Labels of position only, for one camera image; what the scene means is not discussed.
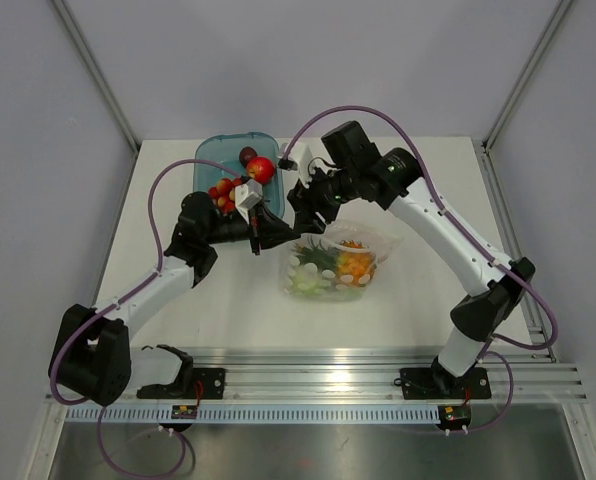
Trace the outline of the clear zip top bag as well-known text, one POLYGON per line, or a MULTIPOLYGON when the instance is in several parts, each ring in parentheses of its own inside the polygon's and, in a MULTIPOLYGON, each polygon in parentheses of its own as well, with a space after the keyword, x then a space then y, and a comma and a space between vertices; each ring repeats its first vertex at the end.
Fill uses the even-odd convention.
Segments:
POLYGON ((336 221, 323 234, 305 233, 287 245, 280 285, 305 300, 356 300, 401 242, 374 227, 336 221))

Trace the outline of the toy cabbage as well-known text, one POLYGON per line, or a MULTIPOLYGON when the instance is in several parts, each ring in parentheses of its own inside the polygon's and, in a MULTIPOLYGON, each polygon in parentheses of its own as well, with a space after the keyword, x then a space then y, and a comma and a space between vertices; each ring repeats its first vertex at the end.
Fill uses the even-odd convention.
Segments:
POLYGON ((337 292, 336 275, 331 269, 319 269, 314 263, 289 266, 285 272, 284 289, 294 296, 325 297, 337 292))

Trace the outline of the orange spiky toy fruit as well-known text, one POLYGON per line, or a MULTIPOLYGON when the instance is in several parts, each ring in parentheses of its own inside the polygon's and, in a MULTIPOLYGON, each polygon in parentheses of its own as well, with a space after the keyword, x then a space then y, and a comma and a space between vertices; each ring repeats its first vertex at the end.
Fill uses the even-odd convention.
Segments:
POLYGON ((374 278, 377 269, 376 255, 362 242, 339 242, 324 236, 307 235, 292 247, 297 265, 314 263, 319 269, 331 269, 336 284, 364 288, 374 278))

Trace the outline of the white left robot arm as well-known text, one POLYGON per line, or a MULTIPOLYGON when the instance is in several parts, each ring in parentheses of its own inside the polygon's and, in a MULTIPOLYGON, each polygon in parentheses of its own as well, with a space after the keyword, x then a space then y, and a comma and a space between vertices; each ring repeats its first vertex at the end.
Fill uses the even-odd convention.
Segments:
POLYGON ((223 215, 208 194, 187 195, 169 246, 144 279, 100 306, 74 304, 66 310, 48 371, 52 395, 67 404, 59 392, 65 387, 80 403, 114 403, 131 380, 131 339, 208 276, 218 258, 216 244, 247 240, 258 254, 299 236, 262 200, 244 214, 223 215))

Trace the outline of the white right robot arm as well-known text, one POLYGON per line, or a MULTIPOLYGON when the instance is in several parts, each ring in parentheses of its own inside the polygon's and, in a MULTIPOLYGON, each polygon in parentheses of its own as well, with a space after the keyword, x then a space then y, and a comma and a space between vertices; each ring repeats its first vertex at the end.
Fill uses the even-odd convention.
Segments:
POLYGON ((450 312, 453 329, 430 367, 433 392, 456 395, 486 343, 522 299, 523 286, 535 273, 533 263, 511 259, 461 223, 433 192, 421 160, 410 151, 395 147, 381 153, 356 121, 321 141, 331 159, 327 171, 313 166, 310 149, 295 140, 281 150, 280 167, 299 175, 287 196, 295 230, 322 234, 343 204, 362 199, 407 224, 435 251, 466 292, 450 312))

